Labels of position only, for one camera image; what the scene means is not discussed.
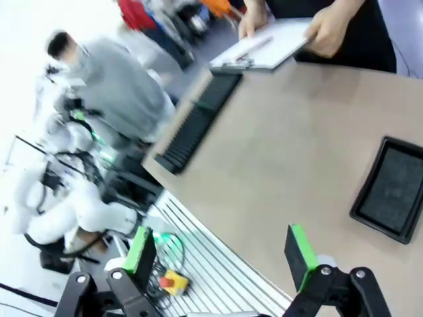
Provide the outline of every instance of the white paper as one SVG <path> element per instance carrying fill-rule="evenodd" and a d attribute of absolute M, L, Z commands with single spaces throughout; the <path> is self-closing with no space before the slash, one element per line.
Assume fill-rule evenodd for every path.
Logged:
<path fill-rule="evenodd" d="M 234 63 L 248 54 L 254 68 L 274 69 L 307 43 L 304 32 L 310 18 L 280 19 L 260 30 L 252 38 L 243 38 L 210 62 L 211 67 Z"/>

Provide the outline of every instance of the screw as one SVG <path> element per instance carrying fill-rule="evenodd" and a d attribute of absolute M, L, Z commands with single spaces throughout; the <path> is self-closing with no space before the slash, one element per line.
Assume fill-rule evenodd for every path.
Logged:
<path fill-rule="evenodd" d="M 122 278 L 122 273 L 120 273 L 120 272 L 114 272 L 114 273 L 112 274 L 112 277 L 113 277 L 114 279 L 121 279 L 121 278 Z"/>
<path fill-rule="evenodd" d="M 322 268 L 321 272 L 323 275 L 329 275 L 332 272 L 332 270 L 329 267 L 324 267 Z"/>
<path fill-rule="evenodd" d="M 365 276 L 365 272 L 362 270 L 359 270 L 357 271 L 356 275 L 359 279 L 362 279 Z"/>
<path fill-rule="evenodd" d="M 85 277 L 85 275 L 80 275 L 80 276 L 78 276 L 78 278 L 77 278 L 77 282 L 78 282 L 78 283 L 84 283 L 86 279 L 87 279 L 87 278 Z"/>

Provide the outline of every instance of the black plastic container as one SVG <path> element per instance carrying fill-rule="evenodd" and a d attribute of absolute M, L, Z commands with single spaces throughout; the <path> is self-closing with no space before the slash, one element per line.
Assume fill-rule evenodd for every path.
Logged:
<path fill-rule="evenodd" d="M 423 147 L 384 137 L 351 218 L 408 244 L 423 202 Z"/>

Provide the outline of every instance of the black shirt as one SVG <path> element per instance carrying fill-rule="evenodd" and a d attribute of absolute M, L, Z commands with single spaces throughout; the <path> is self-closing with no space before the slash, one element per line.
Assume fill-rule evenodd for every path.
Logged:
<path fill-rule="evenodd" d="M 333 0 L 266 0 L 276 18 L 309 18 Z M 396 73 L 397 60 L 377 0 L 365 0 L 350 21 L 339 51 L 330 59 L 301 51 L 298 61 L 329 63 Z"/>

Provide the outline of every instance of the beige tabletop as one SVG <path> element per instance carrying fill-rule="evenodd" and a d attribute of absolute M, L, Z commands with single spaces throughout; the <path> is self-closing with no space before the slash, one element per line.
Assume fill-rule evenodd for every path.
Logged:
<path fill-rule="evenodd" d="M 184 174 L 153 159 L 210 79 L 181 102 L 144 166 L 214 234 L 295 296 L 284 256 L 289 223 L 340 269 L 373 270 L 393 316 L 423 316 L 423 234 L 403 245 L 349 217 L 384 135 L 423 145 L 423 82 L 292 64 L 248 73 Z"/>

